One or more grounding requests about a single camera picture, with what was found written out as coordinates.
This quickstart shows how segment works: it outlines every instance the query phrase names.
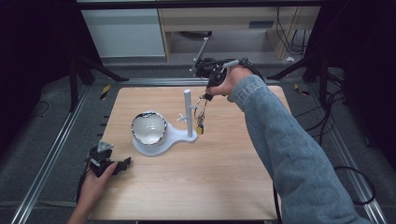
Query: white vertical pole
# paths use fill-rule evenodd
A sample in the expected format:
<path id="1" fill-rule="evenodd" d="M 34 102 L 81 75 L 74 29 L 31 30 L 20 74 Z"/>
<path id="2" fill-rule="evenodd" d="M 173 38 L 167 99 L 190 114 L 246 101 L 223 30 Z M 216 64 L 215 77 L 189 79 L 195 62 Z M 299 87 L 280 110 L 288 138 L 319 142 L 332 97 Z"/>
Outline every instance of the white vertical pole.
<path id="1" fill-rule="evenodd" d="M 184 90 L 184 102 L 186 106 L 186 121 L 188 137 L 192 137 L 192 113 L 191 113 L 191 90 Z"/>

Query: white stand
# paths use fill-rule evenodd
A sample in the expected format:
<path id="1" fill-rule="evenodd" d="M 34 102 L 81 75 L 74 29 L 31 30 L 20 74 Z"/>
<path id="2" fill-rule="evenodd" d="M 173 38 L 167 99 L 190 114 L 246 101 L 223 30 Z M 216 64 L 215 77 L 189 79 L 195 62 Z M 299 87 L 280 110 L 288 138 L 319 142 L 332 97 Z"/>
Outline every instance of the white stand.
<path id="1" fill-rule="evenodd" d="M 159 145 L 144 145 L 134 139 L 133 143 L 137 151 L 145 156 L 155 157 L 162 155 L 176 143 L 195 142 L 198 138 L 198 134 L 192 129 L 191 110 L 195 109 L 195 106 L 191 105 L 191 90 L 184 90 L 184 102 L 186 107 L 186 117 L 181 116 L 181 119 L 178 119 L 177 121 L 185 120 L 187 123 L 187 130 L 179 130 L 167 121 L 166 135 L 164 136 L 163 141 Z"/>

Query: human hand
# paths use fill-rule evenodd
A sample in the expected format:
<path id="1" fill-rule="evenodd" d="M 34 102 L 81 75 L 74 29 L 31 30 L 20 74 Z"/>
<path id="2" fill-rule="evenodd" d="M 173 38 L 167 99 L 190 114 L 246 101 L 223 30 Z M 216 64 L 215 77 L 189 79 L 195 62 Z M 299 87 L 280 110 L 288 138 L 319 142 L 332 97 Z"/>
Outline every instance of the human hand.
<path id="1" fill-rule="evenodd" d="M 230 95 L 238 81 L 244 77 L 252 75 L 253 73 L 241 65 L 236 65 L 227 68 L 227 75 L 224 81 L 217 87 L 209 87 L 206 89 L 206 93 L 211 95 Z"/>
<path id="2" fill-rule="evenodd" d="M 67 223 L 85 223 L 93 206 L 102 196 L 107 180 L 111 177 L 116 167 L 117 163 L 113 162 L 100 177 L 97 177 L 91 170 L 87 172 L 81 187 L 77 207 Z"/>

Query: wooden table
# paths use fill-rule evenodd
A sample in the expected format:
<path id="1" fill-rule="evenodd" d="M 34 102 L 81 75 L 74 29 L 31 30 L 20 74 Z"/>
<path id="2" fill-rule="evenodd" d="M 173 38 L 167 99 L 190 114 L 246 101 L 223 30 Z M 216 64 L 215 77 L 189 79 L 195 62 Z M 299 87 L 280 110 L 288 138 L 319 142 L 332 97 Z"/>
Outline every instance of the wooden table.
<path id="1" fill-rule="evenodd" d="M 243 112 L 225 97 L 208 102 L 205 133 L 195 143 L 176 144 L 159 157 L 134 149 L 131 124 L 141 112 L 157 111 L 176 128 L 187 129 L 184 121 L 177 121 L 179 113 L 185 114 L 186 89 L 191 90 L 194 105 L 205 91 L 205 87 L 120 90 L 103 140 L 114 144 L 111 160 L 132 157 L 133 165 L 110 178 L 90 219 L 276 219 L 272 180 L 250 142 Z M 270 89 L 288 107 L 282 89 Z"/>

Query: left hand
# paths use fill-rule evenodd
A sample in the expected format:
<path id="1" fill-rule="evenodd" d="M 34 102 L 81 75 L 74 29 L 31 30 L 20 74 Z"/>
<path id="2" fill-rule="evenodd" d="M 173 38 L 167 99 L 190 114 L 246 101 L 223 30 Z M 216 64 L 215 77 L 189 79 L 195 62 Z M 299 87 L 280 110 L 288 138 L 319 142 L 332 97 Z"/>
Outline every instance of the left hand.
<path id="1" fill-rule="evenodd" d="M 77 207 L 67 223 L 85 223 L 95 203 L 102 196 L 107 180 L 112 176 L 116 167 L 117 163 L 112 163 L 100 177 L 97 177 L 91 170 L 87 172 L 81 187 Z"/>

